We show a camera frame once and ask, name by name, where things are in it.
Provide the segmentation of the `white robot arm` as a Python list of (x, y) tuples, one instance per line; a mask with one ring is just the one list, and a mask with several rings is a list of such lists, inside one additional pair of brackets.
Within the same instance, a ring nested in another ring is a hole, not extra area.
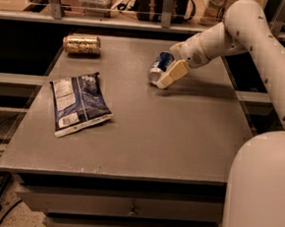
[(285, 227), (285, 47), (255, 0), (233, 2), (222, 23), (171, 47), (175, 63), (156, 85), (165, 88), (218, 56), (249, 53), (262, 92), (239, 91), (258, 135), (237, 151), (228, 173), (221, 227)]

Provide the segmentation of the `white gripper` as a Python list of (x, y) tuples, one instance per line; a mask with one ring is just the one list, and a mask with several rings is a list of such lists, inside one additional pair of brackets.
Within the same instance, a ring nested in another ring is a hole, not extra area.
[(198, 33), (170, 47), (171, 54), (178, 61), (157, 81), (158, 88), (164, 89), (183, 78), (190, 71), (190, 67), (197, 69), (209, 63), (210, 59), (204, 52), (202, 41), (202, 33)]

